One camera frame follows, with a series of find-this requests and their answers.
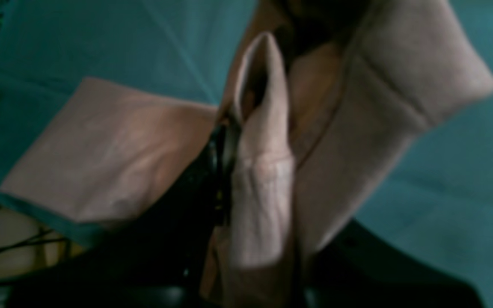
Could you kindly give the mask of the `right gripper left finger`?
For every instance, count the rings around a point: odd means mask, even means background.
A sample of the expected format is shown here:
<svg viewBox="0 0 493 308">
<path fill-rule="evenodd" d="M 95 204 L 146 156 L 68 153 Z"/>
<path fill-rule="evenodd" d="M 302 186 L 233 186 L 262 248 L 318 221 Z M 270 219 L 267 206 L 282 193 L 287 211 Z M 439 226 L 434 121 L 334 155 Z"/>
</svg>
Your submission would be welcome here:
<svg viewBox="0 0 493 308">
<path fill-rule="evenodd" d="M 97 247 L 26 276 L 9 308 L 199 308 L 208 242 L 229 221 L 237 131 L 219 125 L 201 154 L 141 217 Z"/>
</svg>

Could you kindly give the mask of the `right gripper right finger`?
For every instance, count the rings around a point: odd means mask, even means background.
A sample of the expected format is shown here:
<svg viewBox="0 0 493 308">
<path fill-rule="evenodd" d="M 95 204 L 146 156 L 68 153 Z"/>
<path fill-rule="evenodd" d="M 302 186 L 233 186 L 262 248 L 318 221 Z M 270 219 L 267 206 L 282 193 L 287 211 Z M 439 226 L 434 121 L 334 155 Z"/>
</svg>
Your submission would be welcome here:
<svg viewBox="0 0 493 308">
<path fill-rule="evenodd" d="M 317 255 L 306 308 L 482 308 L 470 284 L 423 264 L 352 220 Z"/>
</svg>

